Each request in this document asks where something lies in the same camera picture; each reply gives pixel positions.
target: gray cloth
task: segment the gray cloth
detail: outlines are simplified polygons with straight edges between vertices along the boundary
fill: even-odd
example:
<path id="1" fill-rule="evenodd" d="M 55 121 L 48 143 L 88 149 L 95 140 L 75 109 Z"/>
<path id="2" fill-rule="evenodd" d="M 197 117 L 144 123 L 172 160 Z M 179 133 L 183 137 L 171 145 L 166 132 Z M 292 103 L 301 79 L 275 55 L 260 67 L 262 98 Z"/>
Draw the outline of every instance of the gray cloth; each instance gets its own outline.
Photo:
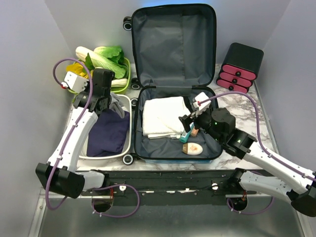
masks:
<path id="1" fill-rule="evenodd" d="M 110 110 L 116 112 L 122 119 L 124 118 L 124 110 L 122 109 L 123 106 L 124 104 L 121 100 L 119 100 L 119 96 L 111 92 L 111 103 L 109 108 Z"/>

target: red drawer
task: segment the red drawer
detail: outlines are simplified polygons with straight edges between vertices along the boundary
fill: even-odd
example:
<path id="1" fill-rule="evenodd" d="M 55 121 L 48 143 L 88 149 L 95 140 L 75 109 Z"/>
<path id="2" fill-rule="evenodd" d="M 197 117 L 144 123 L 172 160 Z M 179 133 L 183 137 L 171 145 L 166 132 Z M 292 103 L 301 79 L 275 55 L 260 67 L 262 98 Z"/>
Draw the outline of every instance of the red drawer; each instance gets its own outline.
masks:
<path id="1" fill-rule="evenodd" d="M 227 80 L 227 81 L 229 81 L 229 82 L 231 82 L 233 84 L 242 85 L 244 87 L 251 87 L 252 86 L 251 81 L 243 79 L 243 78 L 236 77 L 236 76 L 231 75 L 229 73 L 220 73 L 219 77 L 221 79 Z"/>
<path id="2" fill-rule="evenodd" d="M 240 68 L 235 68 L 231 65 L 224 65 L 223 71 L 225 71 L 226 73 L 229 73 L 229 74 L 236 75 L 238 77 L 245 78 L 247 80 L 255 80 L 256 79 L 256 75 L 254 73 L 251 73 L 249 71 L 246 71 L 246 70 L 243 70 Z"/>
<path id="3" fill-rule="evenodd" d="M 239 86 L 239 85 L 232 84 L 232 83 L 230 83 L 228 81 L 225 81 L 225 80 L 217 79 L 216 82 L 217 82 L 217 84 L 219 86 L 227 88 L 228 90 L 240 91 L 240 92 L 243 92 L 243 93 L 247 93 L 248 92 L 247 88 L 244 88 L 244 87 Z"/>

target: white towel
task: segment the white towel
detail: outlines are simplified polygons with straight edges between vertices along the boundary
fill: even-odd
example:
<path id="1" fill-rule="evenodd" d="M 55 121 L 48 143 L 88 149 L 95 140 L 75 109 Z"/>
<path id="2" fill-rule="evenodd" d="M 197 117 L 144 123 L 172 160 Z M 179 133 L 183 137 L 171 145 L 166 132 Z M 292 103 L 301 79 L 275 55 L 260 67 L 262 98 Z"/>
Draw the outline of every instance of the white towel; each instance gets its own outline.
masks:
<path id="1" fill-rule="evenodd" d="M 189 114 L 183 97 L 147 100 L 143 111 L 143 135 L 149 138 L 179 136 L 184 132 L 179 117 Z"/>

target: wall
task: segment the wall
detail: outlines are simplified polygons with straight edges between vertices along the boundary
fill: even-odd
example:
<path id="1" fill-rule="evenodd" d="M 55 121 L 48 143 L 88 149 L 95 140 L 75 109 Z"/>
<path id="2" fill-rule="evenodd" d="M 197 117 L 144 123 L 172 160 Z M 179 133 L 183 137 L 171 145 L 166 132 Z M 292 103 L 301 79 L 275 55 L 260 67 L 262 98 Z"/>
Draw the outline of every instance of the wall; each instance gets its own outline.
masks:
<path id="1" fill-rule="evenodd" d="M 3 1 L 0 21 L 0 236 L 25 237 L 40 191 L 35 168 L 61 138 L 70 102 L 51 71 L 70 51 L 43 0 Z"/>
<path id="2" fill-rule="evenodd" d="M 94 49 L 121 45 L 133 61 L 131 33 L 123 18 L 142 7 L 172 3 L 207 3 L 217 14 L 217 62 L 224 60 L 229 45 L 238 41 L 263 48 L 290 0 L 45 0 L 74 54 L 77 46 Z"/>
<path id="3" fill-rule="evenodd" d="M 264 48 L 257 85 L 280 153 L 316 170 L 316 2 L 292 0 Z M 311 219 L 315 228 L 316 220 Z"/>

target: folded clothing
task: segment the folded clothing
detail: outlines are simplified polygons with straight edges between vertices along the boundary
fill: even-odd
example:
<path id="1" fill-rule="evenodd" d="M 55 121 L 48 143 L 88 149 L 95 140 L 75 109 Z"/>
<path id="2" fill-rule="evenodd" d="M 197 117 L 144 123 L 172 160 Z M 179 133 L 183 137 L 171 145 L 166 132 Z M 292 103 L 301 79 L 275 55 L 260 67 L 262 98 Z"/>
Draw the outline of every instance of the folded clothing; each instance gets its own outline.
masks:
<path id="1" fill-rule="evenodd" d="M 129 118 L 127 111 L 124 111 L 124 118 L 112 110 L 102 112 L 89 132 L 87 156 L 108 157 L 122 153 Z"/>
<path id="2" fill-rule="evenodd" d="M 147 100 L 143 111 L 143 135 L 148 138 L 177 137 L 184 132 L 179 117 L 189 114 L 183 97 Z"/>

